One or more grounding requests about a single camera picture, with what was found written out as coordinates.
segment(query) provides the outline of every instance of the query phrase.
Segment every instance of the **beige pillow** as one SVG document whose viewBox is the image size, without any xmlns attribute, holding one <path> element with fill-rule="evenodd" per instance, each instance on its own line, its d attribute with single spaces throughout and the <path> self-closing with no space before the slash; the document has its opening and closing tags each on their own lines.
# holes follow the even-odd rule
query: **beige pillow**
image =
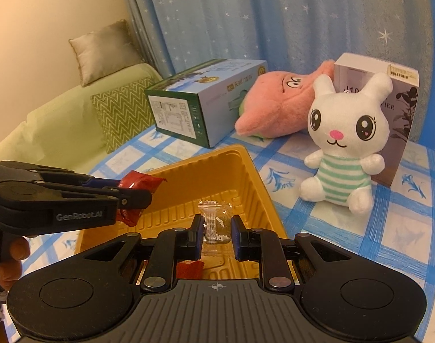
<svg viewBox="0 0 435 343">
<path fill-rule="evenodd" d="M 69 42 L 76 54 L 82 86 L 142 62 L 125 20 Z"/>
</svg>

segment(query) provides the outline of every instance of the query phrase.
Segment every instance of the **red candy wrapper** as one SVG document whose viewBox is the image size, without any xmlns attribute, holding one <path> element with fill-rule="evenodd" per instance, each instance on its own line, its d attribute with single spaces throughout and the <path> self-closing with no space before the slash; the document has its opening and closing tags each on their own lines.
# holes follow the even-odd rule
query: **red candy wrapper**
<svg viewBox="0 0 435 343">
<path fill-rule="evenodd" d="M 183 261 L 176 265 L 176 278 L 185 278 L 187 280 L 201 280 L 203 266 L 202 261 Z"/>
<path fill-rule="evenodd" d="M 145 189 L 154 195 L 160 183 L 166 181 L 165 178 L 157 178 L 148 174 L 139 173 L 132 170 L 119 183 L 120 188 Z M 116 220 L 127 224 L 129 227 L 135 227 L 140 219 L 143 209 L 120 209 L 117 211 Z"/>
</svg>

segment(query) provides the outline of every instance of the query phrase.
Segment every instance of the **cardboard box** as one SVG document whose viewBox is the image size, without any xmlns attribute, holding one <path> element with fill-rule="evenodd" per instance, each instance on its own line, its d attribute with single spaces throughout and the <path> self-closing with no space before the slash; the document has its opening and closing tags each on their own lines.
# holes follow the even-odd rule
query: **cardboard box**
<svg viewBox="0 0 435 343">
<path fill-rule="evenodd" d="M 387 73 L 392 78 L 394 90 L 381 104 L 390 128 L 388 142 L 381 151 L 386 167 L 382 173 L 372 178 L 390 187 L 402 159 L 415 117 L 419 92 L 418 71 L 381 59 L 344 53 L 335 62 L 334 86 L 336 91 L 347 90 L 358 93 L 377 72 Z"/>
<path fill-rule="evenodd" d="M 229 134 L 238 108 L 257 76 L 261 60 L 214 59 L 145 90 L 161 133 L 212 148 Z"/>
</svg>

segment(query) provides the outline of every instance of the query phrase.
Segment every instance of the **clear plastic wrapper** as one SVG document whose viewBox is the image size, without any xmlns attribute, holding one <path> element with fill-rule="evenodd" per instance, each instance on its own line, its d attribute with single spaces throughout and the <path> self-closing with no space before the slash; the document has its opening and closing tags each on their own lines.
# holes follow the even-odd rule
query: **clear plastic wrapper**
<svg viewBox="0 0 435 343">
<path fill-rule="evenodd" d="M 230 220 L 232 205 L 227 202 L 200 201 L 198 210 L 205 217 L 203 256 L 233 255 Z"/>
</svg>

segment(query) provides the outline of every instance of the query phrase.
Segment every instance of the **barcode label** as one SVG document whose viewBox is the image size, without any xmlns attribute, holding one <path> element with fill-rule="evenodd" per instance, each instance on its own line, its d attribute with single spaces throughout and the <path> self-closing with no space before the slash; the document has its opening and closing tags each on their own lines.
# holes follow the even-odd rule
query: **barcode label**
<svg viewBox="0 0 435 343">
<path fill-rule="evenodd" d="M 390 76 L 399 77 L 401 79 L 405 80 L 414 80 L 418 81 L 417 74 L 411 71 L 408 71 L 403 68 L 399 68 L 396 66 L 393 66 L 392 64 L 388 65 L 387 74 Z"/>
<path fill-rule="evenodd" d="M 398 73 L 398 72 L 391 72 L 390 74 L 393 75 L 393 76 L 398 76 L 398 77 L 402 77 L 404 79 L 408 79 L 407 75 L 403 75 L 403 74 Z"/>
</svg>

